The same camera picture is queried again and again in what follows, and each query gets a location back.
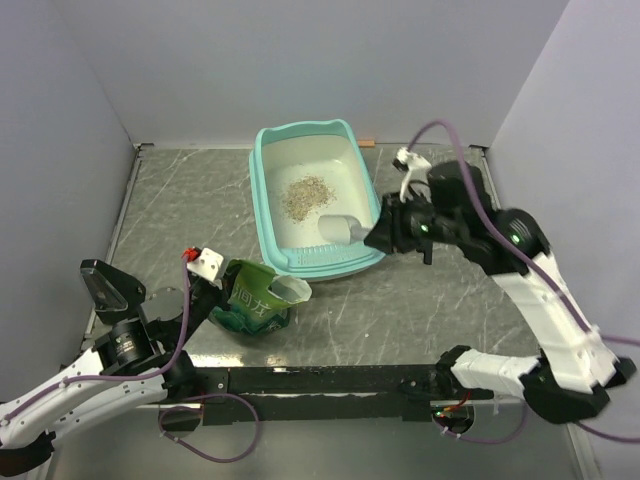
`green package label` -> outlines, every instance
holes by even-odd
[[[228,300],[230,308],[214,308],[210,319],[232,332],[256,335],[284,328],[289,324],[289,307],[311,297],[307,282],[279,276],[266,265],[232,260],[227,272],[231,273],[225,274],[225,281],[233,282]]]

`white bracket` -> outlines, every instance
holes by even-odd
[[[216,280],[222,279],[228,263],[223,255],[210,248],[204,248],[198,258],[187,263],[187,269],[194,275],[214,283]]]
[[[520,376],[538,366],[537,357],[505,357],[471,349],[456,359],[451,372],[464,388],[485,388],[523,398]]]
[[[400,184],[400,201],[404,203],[407,200],[407,191],[409,189],[409,183],[411,180],[416,180],[418,175],[425,175],[431,170],[431,164],[426,158],[418,155],[415,152],[410,152],[407,147],[402,147],[396,153],[396,160],[402,165],[398,168],[401,171],[406,172],[402,183]]]

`wooden stick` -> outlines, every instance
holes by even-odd
[[[376,141],[373,138],[361,138],[358,140],[358,146],[360,148],[373,148],[376,146]]]

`white scoop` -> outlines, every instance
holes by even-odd
[[[371,231],[351,215],[321,215],[318,218],[318,230],[327,242],[338,245],[361,242]]]

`red wire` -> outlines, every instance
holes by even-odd
[[[182,258],[187,257],[187,261],[193,262],[196,258],[200,256],[200,252],[195,248],[187,248],[182,254]]]
[[[462,405],[467,403],[467,401],[471,398],[471,391],[468,391],[465,397],[458,403],[457,405],[453,405],[451,407],[446,407],[446,412],[453,412],[454,410],[458,410]]]

